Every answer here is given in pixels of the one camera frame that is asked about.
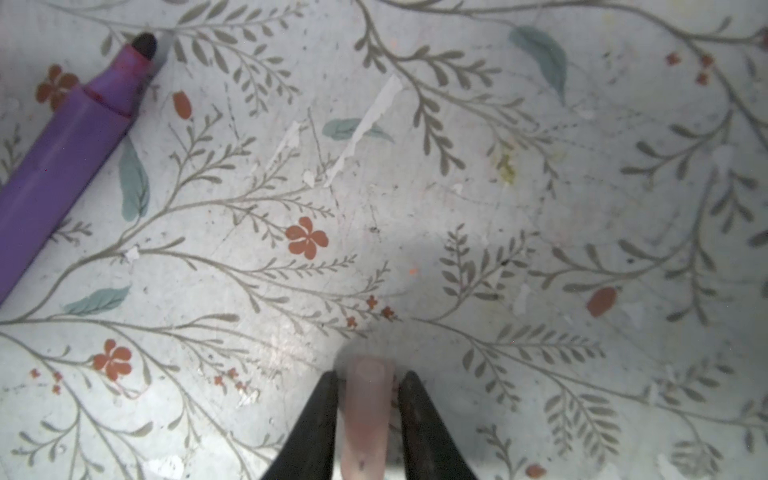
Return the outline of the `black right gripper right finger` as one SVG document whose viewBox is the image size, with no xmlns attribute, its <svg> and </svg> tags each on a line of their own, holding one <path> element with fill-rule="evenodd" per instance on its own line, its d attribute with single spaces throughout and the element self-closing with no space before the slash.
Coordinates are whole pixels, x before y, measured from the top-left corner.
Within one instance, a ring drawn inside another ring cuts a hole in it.
<svg viewBox="0 0 768 480">
<path fill-rule="evenodd" d="M 398 388 L 408 480 L 476 480 L 416 372 L 405 373 Z"/>
</svg>

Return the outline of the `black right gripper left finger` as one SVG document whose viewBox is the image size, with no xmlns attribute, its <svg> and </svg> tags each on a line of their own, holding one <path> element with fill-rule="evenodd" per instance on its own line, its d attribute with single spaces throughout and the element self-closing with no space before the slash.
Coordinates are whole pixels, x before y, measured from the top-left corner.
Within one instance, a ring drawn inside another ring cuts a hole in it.
<svg viewBox="0 0 768 480">
<path fill-rule="evenodd" d="M 339 402 L 334 371 L 319 378 L 283 448 L 262 479 L 329 480 L 333 475 Z"/>
</svg>

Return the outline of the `translucent pen cap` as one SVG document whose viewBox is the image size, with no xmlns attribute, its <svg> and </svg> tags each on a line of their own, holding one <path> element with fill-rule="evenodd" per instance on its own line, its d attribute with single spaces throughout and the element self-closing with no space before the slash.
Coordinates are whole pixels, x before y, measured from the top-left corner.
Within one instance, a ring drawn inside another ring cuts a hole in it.
<svg viewBox="0 0 768 480">
<path fill-rule="evenodd" d="M 383 479 L 386 470 L 394 364 L 355 357 L 348 366 L 344 397 L 343 479 Z"/>
</svg>

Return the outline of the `purple marker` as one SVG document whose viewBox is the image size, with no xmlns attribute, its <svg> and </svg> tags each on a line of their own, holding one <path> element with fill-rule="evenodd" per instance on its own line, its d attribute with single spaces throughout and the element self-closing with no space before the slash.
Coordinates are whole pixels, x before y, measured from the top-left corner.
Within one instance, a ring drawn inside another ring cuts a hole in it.
<svg viewBox="0 0 768 480">
<path fill-rule="evenodd" d="M 2 188 L 2 299 L 132 126 L 157 47 L 155 35 L 142 33 L 75 86 Z"/>
</svg>

